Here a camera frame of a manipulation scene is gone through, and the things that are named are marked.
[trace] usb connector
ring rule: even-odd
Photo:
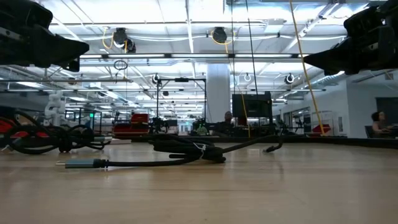
[[[56,166],[65,166],[66,169],[92,169],[105,168],[105,159],[70,159],[67,161],[58,161]]]

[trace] black cable coil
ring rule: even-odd
[[[44,127],[24,112],[16,111],[15,115],[17,114],[27,118],[34,126],[21,125],[16,119],[13,119],[12,122],[8,119],[0,118],[0,121],[12,126],[12,128],[4,134],[0,145],[8,145],[13,150],[24,154],[43,154],[56,148],[59,148],[60,152],[69,152],[72,149],[79,149],[82,147],[102,150],[110,143],[110,141],[93,142],[96,137],[94,131],[82,124],[76,125],[68,130],[57,126]],[[27,134],[18,138],[13,137],[15,134],[21,132]]]
[[[208,160],[215,163],[225,162],[224,153],[232,152],[267,138],[277,138],[279,144],[271,146],[266,149],[266,152],[272,152],[280,149],[283,145],[282,138],[279,136],[264,136],[227,147],[225,149],[216,147],[212,142],[195,140],[192,142],[188,139],[180,138],[170,134],[156,134],[149,144],[154,146],[157,152],[171,153],[169,158],[177,159],[173,161],[153,161],[153,162],[113,162],[105,159],[93,159],[91,161],[67,161],[66,168],[107,168],[107,167],[154,167],[154,166],[176,166],[189,162],[197,161],[199,159]]]

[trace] wooden table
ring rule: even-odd
[[[0,154],[0,223],[397,223],[398,151],[257,144],[225,164],[73,170],[68,158],[166,159],[148,144]]]

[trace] monitor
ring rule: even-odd
[[[265,94],[258,95],[232,95],[232,109],[235,118],[245,117],[244,109],[248,118],[271,118],[272,117],[272,99],[271,93],[266,91]]]

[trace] white pillar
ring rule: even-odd
[[[231,111],[228,64],[207,65],[206,85],[206,121],[209,123],[224,121],[225,112]]]

